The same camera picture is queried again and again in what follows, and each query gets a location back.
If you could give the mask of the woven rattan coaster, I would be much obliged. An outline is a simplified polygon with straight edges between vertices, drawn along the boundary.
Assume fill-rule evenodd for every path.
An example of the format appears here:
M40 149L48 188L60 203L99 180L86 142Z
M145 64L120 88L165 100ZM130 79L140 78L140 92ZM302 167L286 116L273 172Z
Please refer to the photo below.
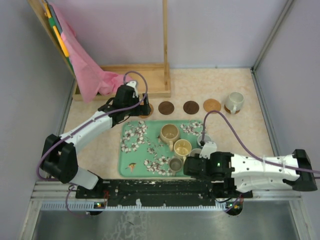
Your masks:
M141 119L146 119L146 118L150 117L154 112L154 107L151 103L149 104L149 107L150 107L150 113L148 115L139 115L138 117Z

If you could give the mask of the light blue mug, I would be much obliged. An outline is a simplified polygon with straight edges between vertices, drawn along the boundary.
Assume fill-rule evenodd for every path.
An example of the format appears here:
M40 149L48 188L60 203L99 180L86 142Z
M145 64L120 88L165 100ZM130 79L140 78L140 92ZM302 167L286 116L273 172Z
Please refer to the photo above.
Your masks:
M189 156L189 157L196 157L196 156L199 157L201 151L202 151L201 148L192 149L188 156Z

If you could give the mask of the small blue-grey cup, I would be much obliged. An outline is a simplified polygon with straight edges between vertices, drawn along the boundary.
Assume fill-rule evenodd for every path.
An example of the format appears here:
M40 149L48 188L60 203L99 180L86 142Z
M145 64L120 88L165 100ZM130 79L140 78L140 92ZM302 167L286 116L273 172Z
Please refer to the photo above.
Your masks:
M201 134L197 138L197 145L202 149L207 142L211 142L211 141L212 141L212 138L209 135Z

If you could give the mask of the dark reddish wooden coaster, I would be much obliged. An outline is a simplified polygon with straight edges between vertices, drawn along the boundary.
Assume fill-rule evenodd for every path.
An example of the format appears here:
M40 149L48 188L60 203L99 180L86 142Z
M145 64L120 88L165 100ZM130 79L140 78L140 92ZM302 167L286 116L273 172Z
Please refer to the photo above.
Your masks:
M174 112L174 110L175 110L175 106L170 101L163 101L158 106L158 111L162 115L170 115L170 114L172 114Z

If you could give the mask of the light brown wooden coaster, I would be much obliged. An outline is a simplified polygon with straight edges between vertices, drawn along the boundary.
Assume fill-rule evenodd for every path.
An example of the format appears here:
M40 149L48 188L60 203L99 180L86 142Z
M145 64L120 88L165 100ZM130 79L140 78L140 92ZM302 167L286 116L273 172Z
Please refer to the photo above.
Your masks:
M231 112L228 108L227 108L227 106L226 105L224 105L224 110L228 113L228 114L230 114L230 115L236 115L236 114L238 114L241 110L236 110L235 112Z

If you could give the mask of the light woven coaster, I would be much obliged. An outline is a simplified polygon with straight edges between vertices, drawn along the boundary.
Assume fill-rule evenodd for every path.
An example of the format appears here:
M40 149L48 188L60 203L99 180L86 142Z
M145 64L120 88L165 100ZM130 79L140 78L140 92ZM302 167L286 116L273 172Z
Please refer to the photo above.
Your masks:
M204 101L203 108L208 113L210 111L220 111L222 106L218 100L209 98Z

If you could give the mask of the dark brown wooden coaster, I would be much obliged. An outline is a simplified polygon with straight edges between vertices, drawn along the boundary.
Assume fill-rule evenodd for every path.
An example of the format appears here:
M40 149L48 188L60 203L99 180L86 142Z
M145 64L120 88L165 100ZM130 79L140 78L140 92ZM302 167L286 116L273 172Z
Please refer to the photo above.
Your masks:
M189 115L194 115L199 111L199 104L193 100L186 101L183 105L183 110Z

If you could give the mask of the white grey mug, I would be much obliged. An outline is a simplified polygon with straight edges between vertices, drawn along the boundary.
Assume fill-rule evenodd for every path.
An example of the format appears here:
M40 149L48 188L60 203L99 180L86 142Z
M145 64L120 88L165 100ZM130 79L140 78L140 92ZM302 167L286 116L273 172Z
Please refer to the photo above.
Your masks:
M231 92L226 98L225 105L226 107L234 113L237 110L242 110L245 102L245 97L240 92Z

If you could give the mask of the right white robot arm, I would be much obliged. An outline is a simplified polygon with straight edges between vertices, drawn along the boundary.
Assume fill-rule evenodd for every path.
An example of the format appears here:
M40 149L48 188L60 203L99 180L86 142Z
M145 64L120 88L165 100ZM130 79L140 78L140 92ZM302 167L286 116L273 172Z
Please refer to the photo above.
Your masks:
M184 161L184 175L204 182L220 182L229 198L254 190L314 192L318 186L306 151L275 157L243 156L213 150L208 141L199 154Z

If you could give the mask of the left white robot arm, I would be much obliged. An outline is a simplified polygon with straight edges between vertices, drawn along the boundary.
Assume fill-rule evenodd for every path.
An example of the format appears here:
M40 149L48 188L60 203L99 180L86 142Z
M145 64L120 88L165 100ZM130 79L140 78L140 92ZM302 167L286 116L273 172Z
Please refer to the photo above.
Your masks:
M148 94L139 97L137 81L124 82L106 104L75 129L56 136L49 135L44 143L38 169L63 184L74 184L86 189L91 197L103 195L102 179L79 167L77 154L103 132L120 124L125 118L147 116L151 112Z

